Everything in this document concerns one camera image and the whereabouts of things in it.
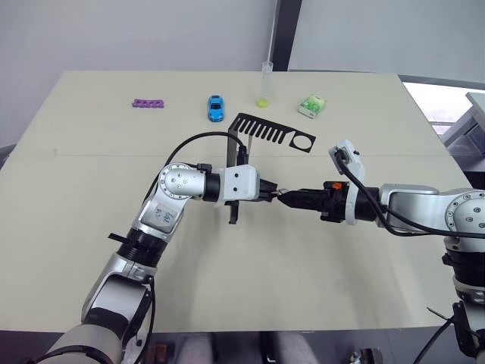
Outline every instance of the wire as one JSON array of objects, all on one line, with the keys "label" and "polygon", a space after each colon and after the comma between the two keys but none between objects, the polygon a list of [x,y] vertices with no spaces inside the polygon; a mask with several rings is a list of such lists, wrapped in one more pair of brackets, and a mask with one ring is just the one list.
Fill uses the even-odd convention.
[{"label": "wire", "polygon": [[155,322],[155,277],[150,280],[150,292],[152,293],[152,311],[150,312],[150,325],[149,330],[146,333],[145,345],[143,345],[142,350],[139,352],[134,364],[139,364],[143,358],[146,357],[148,352],[150,339],[152,338],[153,324]]},{"label": "wire", "polygon": [[387,213],[391,214],[395,218],[398,218],[402,222],[405,222],[406,224],[411,225],[414,228],[420,229],[422,231],[427,231],[428,233],[431,233],[431,234],[443,235],[444,237],[470,237],[474,239],[485,239],[485,234],[462,233],[458,231],[446,231],[446,230],[433,229],[431,227],[423,226],[421,224],[418,224],[417,222],[409,220],[408,218],[405,218],[404,216],[398,214],[397,212],[394,212],[393,210],[387,209]]},{"label": "wire", "polygon": [[455,316],[452,316],[448,321],[446,321],[436,332],[433,334],[431,339],[424,345],[423,349],[419,352],[418,356],[416,356],[415,361],[413,362],[414,364],[419,364],[423,357],[426,355],[427,351],[430,349],[431,345],[434,344],[434,342],[437,340],[437,338],[452,324],[452,320],[455,318]]},{"label": "wire", "polygon": [[418,236],[421,236],[421,235],[428,235],[427,233],[404,233],[404,232],[401,232],[401,231],[394,230],[393,227],[390,226],[389,223],[387,222],[384,214],[382,213],[382,211],[380,209],[379,204],[374,199],[374,197],[371,195],[371,193],[368,191],[368,189],[347,168],[347,166],[343,162],[342,153],[341,153],[340,149],[337,151],[337,153],[335,153],[335,157],[336,157],[336,163],[339,165],[339,167],[342,170],[342,172],[344,173],[344,175],[347,176],[347,178],[350,179],[351,182],[353,182],[354,185],[356,185],[357,188],[360,191],[362,191],[362,193],[367,198],[368,202],[371,204],[371,208],[374,210],[375,214],[379,218],[380,223],[386,228],[387,231],[389,231],[392,235],[396,235],[398,237],[418,237]]},{"label": "wire", "polygon": [[[221,137],[227,137],[227,138],[230,138],[232,140],[235,140],[240,147],[242,148],[245,148],[246,146],[244,145],[244,143],[241,141],[240,138],[238,138],[237,136],[231,134],[231,133],[228,133],[226,131],[208,131],[207,133],[200,133],[200,134],[196,134],[196,135],[193,135],[191,136],[189,139],[187,140],[184,140],[181,144],[179,144],[179,146],[177,148],[174,149],[174,151],[168,156],[167,158],[167,161],[165,162],[164,166],[166,165],[169,165],[171,162],[172,162],[172,159],[174,159],[174,156],[184,147],[186,146],[187,144],[189,144],[190,142],[194,141],[194,140],[197,140],[197,139],[200,139],[200,138],[204,138],[204,137],[213,137],[213,136],[221,136]],[[150,196],[150,193],[152,193],[153,191],[153,188],[155,187],[155,185],[157,184],[157,179],[158,179],[158,174],[155,176],[155,178],[153,179],[152,181],[152,184],[150,185],[150,188],[148,190],[148,192],[146,193],[145,197],[143,198],[143,202],[145,202],[146,199],[148,199],[148,197]]]}]

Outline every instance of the table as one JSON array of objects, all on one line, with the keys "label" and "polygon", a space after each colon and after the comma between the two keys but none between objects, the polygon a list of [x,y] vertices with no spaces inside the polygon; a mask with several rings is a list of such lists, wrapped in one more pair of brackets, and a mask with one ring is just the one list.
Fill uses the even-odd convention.
[{"label": "table", "polygon": [[[226,130],[238,112],[317,136],[313,150],[253,140],[250,162],[288,189],[342,180],[327,150],[349,139],[365,183],[468,187],[399,78],[392,74],[274,73],[271,106],[255,106],[259,73],[66,72],[0,170],[0,329],[66,331],[167,155],[194,133]],[[206,118],[225,98],[221,123]],[[314,120],[308,94],[328,100]],[[159,99],[164,109],[131,108]],[[225,140],[198,140],[182,162],[225,164]],[[439,237],[394,237],[374,223],[320,222],[317,212],[243,202],[189,202],[155,279],[155,331],[333,330],[438,325],[452,273]]]}]

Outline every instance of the clear plastic tube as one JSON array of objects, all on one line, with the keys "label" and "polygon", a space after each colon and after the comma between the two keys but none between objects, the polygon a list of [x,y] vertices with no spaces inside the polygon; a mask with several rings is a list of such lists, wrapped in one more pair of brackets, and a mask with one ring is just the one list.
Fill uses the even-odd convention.
[{"label": "clear plastic tube", "polygon": [[267,108],[270,105],[271,74],[273,73],[273,62],[264,61],[261,69],[261,88],[256,105],[260,108]]}]

